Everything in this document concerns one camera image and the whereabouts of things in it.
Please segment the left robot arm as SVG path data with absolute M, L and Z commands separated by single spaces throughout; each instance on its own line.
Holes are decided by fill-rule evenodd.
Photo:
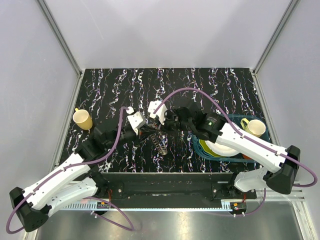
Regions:
M 98 164 L 111 156 L 118 144 L 144 141 L 158 131 L 147 124 L 136 128 L 129 124 L 117 128 L 109 128 L 106 123 L 97 125 L 59 167 L 29 187 L 10 191 L 11 214 L 18 217 L 23 230 L 32 232 L 75 201 L 103 198 L 109 192 L 109 182 L 99 172 Z

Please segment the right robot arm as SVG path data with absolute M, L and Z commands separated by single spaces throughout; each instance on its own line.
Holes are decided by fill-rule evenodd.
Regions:
M 301 150 L 298 147 L 285 148 L 264 141 L 219 114 L 203 113 L 197 106 L 177 109 L 150 106 L 148 113 L 150 118 L 158 118 L 167 132 L 192 132 L 200 140 L 229 147 L 262 165 L 260 169 L 233 176 L 227 185 L 230 197 L 236 199 L 244 192 L 266 187 L 283 195 L 291 193 L 299 168 Z

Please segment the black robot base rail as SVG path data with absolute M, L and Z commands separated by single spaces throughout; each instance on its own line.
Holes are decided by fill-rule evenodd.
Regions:
M 233 186 L 234 173 L 99 173 L 90 172 L 78 180 L 92 178 L 96 195 L 111 197 L 120 208 L 216 208 L 226 200 L 257 200 L 263 185 L 242 192 Z

